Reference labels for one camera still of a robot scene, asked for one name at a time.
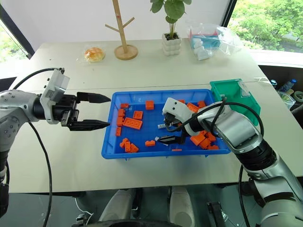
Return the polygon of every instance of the wooden coat stand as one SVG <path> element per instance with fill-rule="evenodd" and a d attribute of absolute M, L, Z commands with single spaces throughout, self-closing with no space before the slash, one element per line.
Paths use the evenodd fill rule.
<path fill-rule="evenodd" d="M 114 9 L 115 9 L 115 14 L 116 14 L 119 29 L 116 29 L 107 24 L 105 24 L 105 27 L 108 27 L 120 34 L 122 46 L 115 48 L 115 56 L 121 60 L 130 60 L 138 55 L 138 49 L 135 46 L 126 44 L 124 28 L 134 20 L 134 17 L 123 25 L 118 0 L 113 0 L 113 4 L 114 4 Z"/>

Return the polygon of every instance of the orange lego brick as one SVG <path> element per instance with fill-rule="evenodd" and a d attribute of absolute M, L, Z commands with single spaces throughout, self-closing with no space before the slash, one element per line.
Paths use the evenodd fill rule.
<path fill-rule="evenodd" d="M 125 152 L 130 153 L 131 152 L 131 142 L 125 142 Z"/>
<path fill-rule="evenodd" d="M 117 118 L 117 126 L 121 127 L 123 124 L 123 117 L 118 117 Z"/>
<path fill-rule="evenodd" d="M 121 106 L 120 106 L 121 109 L 128 108 L 128 107 L 129 107 L 128 103 L 121 103 Z"/>
<path fill-rule="evenodd" d="M 137 153 L 139 148 L 136 147 L 133 143 L 131 143 L 131 153 Z"/>
<path fill-rule="evenodd" d="M 143 118 L 143 111 L 135 110 L 133 118 L 137 119 L 137 120 L 142 120 L 142 118 Z"/>
<path fill-rule="evenodd" d="M 209 139 L 209 141 L 211 142 L 215 142 L 216 141 L 216 137 L 209 131 L 206 134 L 206 137 Z"/>
<path fill-rule="evenodd" d="M 118 109 L 118 117 L 124 117 L 125 116 L 125 109 Z"/>
<path fill-rule="evenodd" d="M 145 141 L 145 146 L 146 147 L 152 147 L 152 146 L 155 146 L 155 145 L 156 145 L 156 142 L 154 140 Z"/>
<path fill-rule="evenodd" d="M 147 110 L 153 110 L 154 109 L 153 101 L 146 101 L 145 102 L 145 109 L 147 109 Z"/>
<path fill-rule="evenodd" d="M 128 138 L 124 138 L 124 139 L 122 140 L 122 142 L 120 143 L 120 147 L 121 147 L 121 148 L 124 148 L 124 147 L 125 147 L 125 143 L 128 142 L 128 141 L 129 141 Z"/>
<path fill-rule="evenodd" d="M 121 127 L 117 127 L 116 129 L 116 136 L 121 136 Z"/>
<path fill-rule="evenodd" d="M 202 132 L 199 133 L 199 135 L 197 136 L 191 136 L 190 140 L 196 145 L 198 146 L 203 140 L 205 140 L 205 136 L 203 135 Z"/>
<path fill-rule="evenodd" d="M 198 102 L 198 106 L 199 106 L 199 108 L 206 107 L 206 105 L 205 105 L 205 102 L 204 102 L 204 101 L 199 101 L 199 102 Z"/>
<path fill-rule="evenodd" d="M 207 147 L 210 145 L 210 141 L 209 141 L 209 139 L 205 139 L 205 140 L 203 140 L 200 144 L 199 144 L 199 146 L 200 146 L 200 148 L 202 148 L 202 149 L 207 149 Z"/>
<path fill-rule="evenodd" d="M 219 147 L 217 145 L 212 145 L 207 147 L 208 150 L 218 150 Z"/>
<path fill-rule="evenodd" d="M 188 103 L 188 104 L 187 104 L 187 107 L 188 107 L 192 112 L 194 112 L 194 113 L 197 113 L 198 110 L 199 110 L 199 107 L 195 106 L 195 105 L 192 104 L 192 103 Z"/>
<path fill-rule="evenodd" d="M 129 127 L 129 128 L 140 130 L 140 128 L 142 126 L 142 121 L 126 117 L 124 122 L 123 122 L 123 125 L 126 126 L 126 127 Z"/>

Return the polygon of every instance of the black cable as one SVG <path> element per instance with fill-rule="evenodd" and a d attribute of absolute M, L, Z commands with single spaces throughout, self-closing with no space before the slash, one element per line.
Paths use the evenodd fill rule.
<path fill-rule="evenodd" d="M 9 184 L 9 163 L 6 161 L 6 184 Z"/>
<path fill-rule="evenodd" d="M 241 165 L 240 172 L 239 172 L 239 200 L 240 200 L 240 206 L 243 213 L 244 221 L 246 224 L 246 227 L 250 227 L 250 222 L 248 221 L 247 214 L 244 208 L 243 204 L 243 197 L 242 197 L 242 174 L 243 174 L 243 166 Z"/>
<path fill-rule="evenodd" d="M 237 105 L 237 106 L 242 106 L 244 107 L 245 109 L 248 109 L 249 111 L 252 112 L 252 114 L 255 115 L 255 117 L 257 118 L 258 122 L 259 122 L 259 125 L 260 125 L 260 133 L 262 136 L 264 136 L 264 126 L 263 126 L 263 123 L 262 123 L 262 120 L 261 118 L 259 117 L 259 115 L 257 114 L 256 111 L 254 111 L 252 108 L 250 108 L 249 106 L 246 106 L 244 104 L 241 104 L 241 103 L 233 103 L 233 102 L 227 102 L 225 103 L 224 105 Z M 187 119 L 186 121 L 184 121 L 181 125 L 179 125 L 178 127 L 174 128 L 174 129 L 170 129 L 167 125 L 166 125 L 166 129 L 167 131 L 169 132 L 175 132 L 175 131 L 178 131 L 180 130 L 181 128 L 183 128 L 186 124 L 190 123 L 191 121 L 193 121 L 195 118 L 197 118 L 198 116 L 204 114 L 206 111 L 209 111 L 211 109 L 214 109 L 218 106 L 221 106 L 221 103 L 217 103 L 217 104 L 214 104 L 212 106 L 209 106 L 209 107 L 206 107 L 205 109 L 203 109 L 202 111 L 200 111 L 199 113 L 197 113 L 196 115 L 192 116 L 191 118 Z"/>
<path fill-rule="evenodd" d="M 214 133 L 214 124 L 216 123 L 219 115 L 221 114 L 223 108 L 224 108 L 224 105 L 225 105 L 225 102 L 226 102 L 226 97 L 223 98 L 222 100 L 222 103 L 221 103 L 221 106 L 217 112 L 217 114 L 215 115 L 213 121 L 212 121 L 212 124 L 210 125 L 210 132 L 215 136 L 215 137 L 219 137 L 217 134 Z"/>
<path fill-rule="evenodd" d="M 13 90 L 17 89 L 21 84 L 23 84 L 26 80 L 28 80 L 29 78 L 33 77 L 34 75 L 41 73 L 41 72 L 46 72 L 46 71 L 53 71 L 53 70 L 62 70 L 61 68 L 47 68 L 47 69 L 43 69 L 43 70 L 38 70 L 36 72 L 33 72 L 31 74 L 29 74 L 27 77 L 25 77 L 23 80 L 21 80 L 19 83 L 17 83 Z"/>
<path fill-rule="evenodd" d="M 53 183 L 52 183 L 52 171 L 51 171 L 51 165 L 49 163 L 49 159 L 48 159 L 48 154 L 46 152 L 46 149 L 43 145 L 43 142 L 40 138 L 40 135 L 37 131 L 37 129 L 33 126 L 33 124 L 31 122 L 29 122 L 29 125 L 30 127 L 32 127 L 32 129 L 34 130 L 38 140 L 39 140 L 39 143 L 42 147 L 42 150 L 44 152 L 44 155 L 45 155 L 45 159 L 46 159 L 46 163 L 47 163 L 47 169 L 48 169 L 48 179 L 49 179 L 49 200 L 48 200 L 48 207 L 47 207 L 47 213 L 46 213 L 46 216 L 45 216 L 45 219 L 44 219 L 44 223 L 43 223 L 43 227 L 46 227 L 46 224 L 47 224 L 47 221 L 48 221 L 48 218 L 49 218 L 49 215 L 50 215 L 50 212 L 51 212 L 51 207 L 52 207 L 52 198 L 53 198 Z"/>

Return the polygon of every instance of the green leaf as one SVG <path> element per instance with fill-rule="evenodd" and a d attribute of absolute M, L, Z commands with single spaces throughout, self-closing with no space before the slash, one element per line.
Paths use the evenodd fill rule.
<path fill-rule="evenodd" d="M 182 1 L 166 0 L 164 4 L 167 16 L 172 19 L 179 19 L 185 12 L 184 3 Z"/>
<path fill-rule="evenodd" d="M 188 5 L 191 4 L 191 0 L 183 0 L 183 2 L 184 2 L 185 4 L 188 4 Z"/>
<path fill-rule="evenodd" d="M 169 16 L 166 16 L 165 19 L 166 19 L 166 21 L 167 21 L 168 23 L 170 23 L 170 24 L 174 24 L 174 23 L 177 22 L 177 19 L 172 19 L 172 18 L 170 18 Z"/>
<path fill-rule="evenodd" d="M 163 0 L 158 0 L 152 4 L 151 11 L 153 13 L 159 12 L 162 6 L 163 6 Z"/>

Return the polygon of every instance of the white flower pot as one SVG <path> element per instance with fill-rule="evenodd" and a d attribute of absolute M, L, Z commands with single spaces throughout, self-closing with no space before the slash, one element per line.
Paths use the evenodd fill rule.
<path fill-rule="evenodd" d="M 162 50 L 166 56 L 175 55 L 180 53 L 181 38 L 167 40 L 165 34 L 162 35 Z"/>

